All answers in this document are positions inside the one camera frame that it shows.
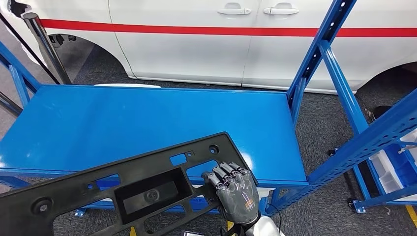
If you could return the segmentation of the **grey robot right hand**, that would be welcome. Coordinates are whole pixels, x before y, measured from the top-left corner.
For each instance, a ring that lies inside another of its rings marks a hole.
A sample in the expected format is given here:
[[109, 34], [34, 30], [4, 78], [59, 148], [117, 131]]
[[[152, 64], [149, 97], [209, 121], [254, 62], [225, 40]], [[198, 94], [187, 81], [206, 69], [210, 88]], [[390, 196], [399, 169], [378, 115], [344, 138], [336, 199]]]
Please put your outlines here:
[[215, 188], [220, 214], [228, 221], [248, 225], [259, 216], [259, 193], [252, 173], [235, 162], [222, 162], [201, 177]]

